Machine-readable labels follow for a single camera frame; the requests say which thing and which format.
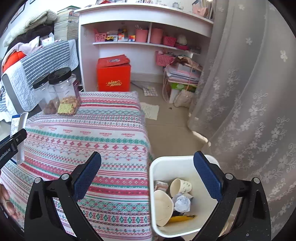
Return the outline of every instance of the human hand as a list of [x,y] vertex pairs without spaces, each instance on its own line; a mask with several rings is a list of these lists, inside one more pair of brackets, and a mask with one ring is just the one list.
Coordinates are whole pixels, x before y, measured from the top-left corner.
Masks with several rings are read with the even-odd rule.
[[9,193],[3,184],[0,184],[0,203],[5,208],[5,211],[10,217],[12,217],[15,220],[18,219],[17,214],[15,212],[15,207],[12,204],[12,202],[10,202]]

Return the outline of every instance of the patterned tablecloth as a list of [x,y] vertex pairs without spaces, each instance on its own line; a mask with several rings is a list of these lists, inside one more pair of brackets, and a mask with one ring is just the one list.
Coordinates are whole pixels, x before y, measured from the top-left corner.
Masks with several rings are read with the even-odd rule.
[[[27,121],[25,162],[9,161],[0,181],[8,189],[18,223],[33,180],[70,173],[93,151],[102,165],[84,199],[78,202],[104,240],[151,240],[147,170],[151,161],[145,119],[136,92],[86,92],[74,116],[37,114]],[[73,233],[58,200],[58,214]]]

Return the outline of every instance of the yellow sticky note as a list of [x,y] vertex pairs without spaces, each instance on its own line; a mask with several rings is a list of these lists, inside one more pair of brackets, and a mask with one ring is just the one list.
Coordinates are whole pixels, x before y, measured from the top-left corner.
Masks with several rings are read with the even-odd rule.
[[60,114],[70,114],[72,105],[73,104],[60,104],[57,112]]

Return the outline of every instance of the paper cup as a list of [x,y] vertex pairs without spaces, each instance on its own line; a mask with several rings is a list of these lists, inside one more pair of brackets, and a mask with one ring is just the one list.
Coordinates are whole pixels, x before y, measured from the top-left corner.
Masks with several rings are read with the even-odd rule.
[[178,193],[187,193],[192,189],[190,182],[184,181],[180,178],[176,178],[170,185],[170,195],[174,197]]
[[154,192],[156,224],[160,227],[166,225],[172,217],[174,203],[172,199],[162,190]]

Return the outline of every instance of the orange cushion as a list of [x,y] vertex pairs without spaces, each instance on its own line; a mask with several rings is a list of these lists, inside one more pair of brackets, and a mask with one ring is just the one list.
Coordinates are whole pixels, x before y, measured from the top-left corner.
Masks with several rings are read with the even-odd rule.
[[11,55],[9,55],[6,63],[3,66],[3,73],[5,70],[7,70],[10,66],[14,65],[16,62],[18,62],[20,59],[25,57],[26,55],[20,51],[20,52],[13,52]]

